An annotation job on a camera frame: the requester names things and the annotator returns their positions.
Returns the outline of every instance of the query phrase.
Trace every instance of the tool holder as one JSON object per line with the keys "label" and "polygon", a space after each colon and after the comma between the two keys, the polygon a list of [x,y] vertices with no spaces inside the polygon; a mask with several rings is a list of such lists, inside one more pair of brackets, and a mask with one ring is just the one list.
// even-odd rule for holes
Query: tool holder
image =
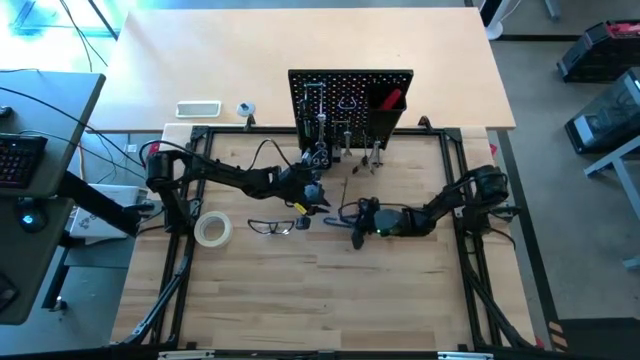
{"label": "tool holder", "polygon": [[[311,149],[315,153],[319,140],[326,143],[328,149],[334,144],[345,148],[347,130],[352,133],[351,148],[372,148],[379,140],[380,148],[386,149],[393,129],[406,110],[406,94],[412,78],[412,70],[289,70],[300,149]],[[402,92],[395,106],[391,110],[379,110],[395,89]],[[326,115],[323,139],[318,139],[319,113]]]}

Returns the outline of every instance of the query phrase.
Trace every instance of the black pegboard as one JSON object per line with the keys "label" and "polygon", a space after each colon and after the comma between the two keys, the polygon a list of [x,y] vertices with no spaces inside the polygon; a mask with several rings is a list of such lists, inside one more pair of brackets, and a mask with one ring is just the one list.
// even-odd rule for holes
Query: black pegboard
{"label": "black pegboard", "polygon": [[[311,125],[311,136],[306,136],[299,105],[304,100],[305,84],[324,84],[323,112],[327,116],[325,142],[328,145],[337,142],[342,148],[346,147],[343,134],[347,130],[347,125],[340,122],[350,120],[351,148],[371,148],[375,140],[380,140],[381,148],[385,149],[392,131],[376,138],[369,133],[370,89],[381,84],[389,85],[400,89],[405,96],[412,78],[412,70],[289,70],[289,86],[300,149],[313,148],[313,144],[318,139],[316,115],[320,106],[320,87],[307,87],[306,118]],[[343,107],[355,105],[354,109],[340,109],[338,107],[340,102]]]}

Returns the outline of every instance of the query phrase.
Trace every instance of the wooden tabletop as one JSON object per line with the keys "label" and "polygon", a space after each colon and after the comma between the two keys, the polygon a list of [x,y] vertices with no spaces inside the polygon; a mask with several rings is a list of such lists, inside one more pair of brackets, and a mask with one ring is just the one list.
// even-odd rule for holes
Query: wooden tabletop
{"label": "wooden tabletop", "polygon": [[[163,138],[184,144],[190,132],[191,126],[167,125]],[[465,129],[463,136],[469,168],[492,163],[484,129]],[[212,158],[246,168],[263,137],[216,136]],[[273,138],[289,159],[299,156],[295,136]],[[334,213],[345,176],[361,157],[358,150],[354,155],[323,176]],[[384,166],[375,175],[361,171],[349,177],[345,202],[377,196],[382,202],[418,206],[445,184],[437,138],[393,136],[382,160]],[[275,164],[284,165],[275,149],[265,146],[256,167]],[[275,198],[253,200],[240,190],[208,182],[202,211],[214,210],[229,216],[233,235],[224,249],[196,244],[181,344],[196,341],[200,348],[246,350],[455,350],[457,344],[471,344],[450,216],[424,238],[367,236],[364,247],[354,250],[350,231],[324,225],[323,215],[312,217],[308,231],[257,234],[248,228],[248,218],[292,220],[296,211]],[[508,232],[504,224],[493,226]],[[129,335],[156,301],[168,238],[158,230],[137,239],[114,341]],[[514,249],[496,234],[484,236],[484,242],[496,302],[533,342]],[[181,257],[178,254],[177,264]],[[169,310],[165,332],[171,315]]]}
{"label": "wooden tabletop", "polygon": [[215,122],[243,122],[246,101],[260,125],[293,125],[290,69],[411,69],[398,126],[515,127],[476,8],[132,11],[90,124],[162,131],[177,102],[220,100]]}

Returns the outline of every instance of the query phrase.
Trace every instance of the desk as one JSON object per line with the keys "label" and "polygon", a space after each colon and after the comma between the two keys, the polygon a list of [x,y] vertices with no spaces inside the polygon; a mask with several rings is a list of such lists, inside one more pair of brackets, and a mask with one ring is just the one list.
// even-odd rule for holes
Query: desk
{"label": "desk", "polygon": [[[183,144],[190,133],[191,126],[169,124],[163,139]],[[463,137],[469,168],[492,163],[484,129],[465,129]],[[262,138],[218,135],[212,157],[246,168]],[[289,159],[299,156],[295,136],[273,138]],[[334,212],[344,176],[351,173],[360,151],[354,150],[354,157],[334,165],[322,179]],[[382,202],[415,206],[431,200],[445,184],[435,138],[394,135],[382,160],[384,166],[375,176],[360,171],[350,177],[345,202],[375,195]],[[256,167],[275,164],[284,165],[275,149],[265,146]],[[234,224],[233,237],[222,250],[196,244],[182,346],[196,341],[200,348],[246,350],[453,350],[457,344],[471,343],[450,216],[425,238],[367,236],[364,247],[356,251],[350,232],[324,225],[323,215],[312,218],[309,231],[288,236],[250,230],[249,217],[296,217],[295,210],[278,199],[253,200],[240,190],[209,182],[202,210],[226,213]],[[494,226],[508,231],[504,224]],[[129,335],[155,302],[168,238],[156,230],[137,239],[112,340]],[[513,247],[495,234],[484,241],[495,299],[523,337],[533,342]],[[171,317],[165,316],[165,331]]]}
{"label": "desk", "polygon": [[[49,135],[44,156],[26,189],[0,189],[0,272],[18,288],[20,294],[0,312],[0,324],[23,323],[33,306],[64,227],[74,204],[103,218],[130,234],[137,231],[139,216],[123,213],[120,205],[103,196],[84,181],[67,171],[80,141],[100,89],[102,74],[17,71],[0,73],[0,86],[33,96],[75,117],[74,121],[26,97],[0,90],[0,105],[11,106],[14,115],[0,121],[1,133],[25,130]],[[35,234],[26,233],[14,215],[17,197],[39,198],[49,221]],[[43,307],[55,302],[56,291],[64,277],[54,276]]]}
{"label": "desk", "polygon": [[293,124],[289,69],[412,69],[399,127],[514,128],[476,8],[141,10],[129,13],[90,124],[162,131],[182,100],[220,100],[215,119]]}

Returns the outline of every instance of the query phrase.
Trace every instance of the keyboard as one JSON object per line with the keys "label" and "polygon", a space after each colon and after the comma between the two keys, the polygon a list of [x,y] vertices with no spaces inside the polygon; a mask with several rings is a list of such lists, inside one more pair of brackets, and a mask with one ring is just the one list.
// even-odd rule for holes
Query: keyboard
{"label": "keyboard", "polygon": [[0,134],[0,188],[28,187],[46,144],[42,136]]}

